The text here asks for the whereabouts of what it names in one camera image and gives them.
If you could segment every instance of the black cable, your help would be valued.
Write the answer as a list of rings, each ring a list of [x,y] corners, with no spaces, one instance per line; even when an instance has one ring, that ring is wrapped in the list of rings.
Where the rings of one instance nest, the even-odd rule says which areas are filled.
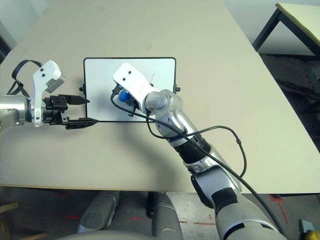
[[[29,98],[29,94],[28,92],[24,89],[24,85],[22,82],[20,82],[18,79],[17,79],[17,75],[19,73],[19,71],[21,70],[21,68],[26,64],[26,63],[34,63],[36,64],[39,68],[41,68],[42,66],[42,63],[41,62],[38,62],[38,61],[35,61],[35,60],[23,60],[21,61],[13,70],[12,74],[11,74],[11,77],[14,79],[14,83],[12,84],[12,86],[10,87],[9,91],[7,92],[7,95],[17,95],[19,92],[21,92],[25,97]]]
[[[235,173],[230,167],[228,167],[227,165],[225,165],[223,162],[219,161],[218,159],[216,159],[214,156],[212,156],[210,153],[206,152],[205,150],[203,150],[202,148],[200,148],[199,146],[197,146],[193,141],[191,141],[185,134],[179,132],[178,130],[174,129],[172,126],[170,126],[169,124],[166,124],[165,122],[156,120],[154,118],[130,111],[124,107],[119,106],[118,104],[115,103],[114,101],[114,96],[116,95],[117,91],[113,90],[112,91],[112,95],[111,95],[111,102],[112,104],[117,107],[118,109],[125,111],[129,114],[132,115],[136,115],[138,117],[144,118],[144,119],[148,119],[149,121],[153,121],[155,123],[161,124],[164,127],[169,128],[170,130],[174,131],[176,134],[178,134],[181,138],[184,138],[185,140],[187,140],[190,144],[192,144],[194,147],[196,147],[197,149],[199,149],[201,152],[203,152],[206,156],[208,156],[209,158],[211,158],[212,160],[216,161],[219,165],[221,165],[223,168],[225,168],[230,174],[232,174],[236,179],[238,179],[251,193],[252,195],[254,195],[254,197],[260,202],[260,204],[263,206],[263,208],[266,210],[266,212],[269,214],[269,216],[271,217],[271,219],[273,220],[274,224],[276,225],[276,227],[278,228],[279,232],[284,235],[286,238],[287,235],[284,231],[284,229],[282,228],[282,226],[280,225],[280,223],[278,222],[277,218],[274,216],[273,212],[271,211],[271,209],[268,207],[268,205],[265,203],[265,201],[258,195],[258,193],[245,181],[242,179],[242,177],[240,177],[237,173]]]
[[[156,138],[158,138],[158,139],[175,140],[175,139],[180,138],[180,137],[177,137],[177,136],[160,136],[160,135],[156,135],[156,134],[152,131],[151,127],[150,127],[149,120],[146,119],[145,121],[146,121],[146,124],[147,124],[147,126],[148,126],[149,132],[150,132],[154,137],[156,137]],[[210,131],[210,130],[213,130],[213,129],[226,129],[226,130],[230,131],[230,132],[233,134],[233,136],[234,136],[234,138],[235,138],[235,140],[236,140],[236,143],[239,145],[239,148],[240,148],[240,151],[241,151],[241,154],[242,154],[242,158],[243,158],[243,170],[242,170],[242,172],[241,172],[241,174],[240,174],[240,177],[242,178],[242,177],[245,175],[246,171],[247,171],[247,157],[246,157],[244,148],[242,147],[241,140],[239,139],[239,137],[237,136],[237,134],[235,133],[235,131],[232,130],[230,127],[217,125],[217,126],[212,126],[212,127],[205,128],[205,129],[200,130],[200,131],[195,131],[195,132],[193,132],[193,133],[186,134],[185,136],[186,136],[186,137],[190,137],[190,136],[194,136],[194,135],[197,135],[197,134],[205,133],[205,132]]]

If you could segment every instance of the gray floor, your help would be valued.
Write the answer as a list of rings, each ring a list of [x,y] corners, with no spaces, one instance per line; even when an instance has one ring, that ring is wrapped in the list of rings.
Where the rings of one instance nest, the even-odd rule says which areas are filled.
[[[264,63],[276,79],[289,102],[296,110],[315,145],[320,150],[319,114],[302,113],[310,103],[320,100],[320,61],[262,55]],[[1,214],[8,223],[13,239],[47,232],[47,239],[73,234],[86,207],[97,195],[88,190],[40,190],[30,188],[1,188],[1,204],[18,201],[19,208]],[[168,196],[176,208],[185,240],[218,239],[215,217],[211,209],[192,193],[170,192]],[[252,195],[246,195],[256,202]],[[147,218],[147,192],[122,192],[119,210],[109,227],[151,235],[151,220]],[[290,196],[281,201],[262,195],[290,240],[299,240],[298,221],[313,222],[320,231],[320,198],[318,195]]]
[[[3,187],[1,204],[18,201],[19,207],[2,215],[8,222],[13,239],[47,232],[47,239],[74,234],[79,218],[98,191],[48,191],[31,188]],[[185,240],[218,240],[214,212],[205,207],[195,193],[169,192],[180,220]],[[257,203],[254,197],[246,197]],[[287,232],[290,240],[299,240],[299,219],[313,222],[320,230],[320,200],[316,195],[284,197],[272,201],[262,195]],[[121,192],[119,209],[108,229],[135,231],[151,236],[151,219],[146,216],[147,192]]]

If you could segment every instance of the table surface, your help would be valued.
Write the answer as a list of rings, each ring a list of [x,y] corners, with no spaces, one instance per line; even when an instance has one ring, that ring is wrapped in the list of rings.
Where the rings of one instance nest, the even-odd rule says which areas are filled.
[[[277,3],[276,7],[320,47],[320,6]]]
[[[54,95],[79,95],[85,57],[175,57],[184,111],[198,129],[236,131],[247,155],[244,179],[258,193],[320,192],[319,152],[223,0],[55,1],[0,65],[1,93],[18,62],[33,59],[63,71],[67,81]],[[18,75],[29,93],[36,70],[29,64]],[[68,115],[84,117],[85,107],[70,106]],[[203,135],[242,171],[229,132]],[[179,155],[144,123],[27,124],[0,137],[4,186],[194,192]]]

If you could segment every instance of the table leg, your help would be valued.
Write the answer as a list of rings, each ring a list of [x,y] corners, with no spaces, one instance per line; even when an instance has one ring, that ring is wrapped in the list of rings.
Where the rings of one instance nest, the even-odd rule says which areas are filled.
[[[258,51],[261,45],[265,42],[267,37],[270,33],[274,30],[277,26],[279,19],[278,16],[280,15],[281,11],[279,9],[275,10],[273,15],[270,17],[269,21],[266,23],[260,34],[256,37],[254,42],[252,43],[253,48]]]

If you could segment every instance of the white tablet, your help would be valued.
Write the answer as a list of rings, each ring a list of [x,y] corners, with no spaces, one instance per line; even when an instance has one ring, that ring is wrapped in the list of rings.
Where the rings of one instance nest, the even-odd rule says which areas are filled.
[[[176,59],[174,57],[87,57],[83,60],[84,94],[90,101],[86,104],[86,117],[101,122],[145,122],[139,116],[128,116],[110,101],[116,83],[114,73],[123,63],[129,63],[159,90],[176,89]],[[114,101],[127,109],[126,103],[114,97]]]

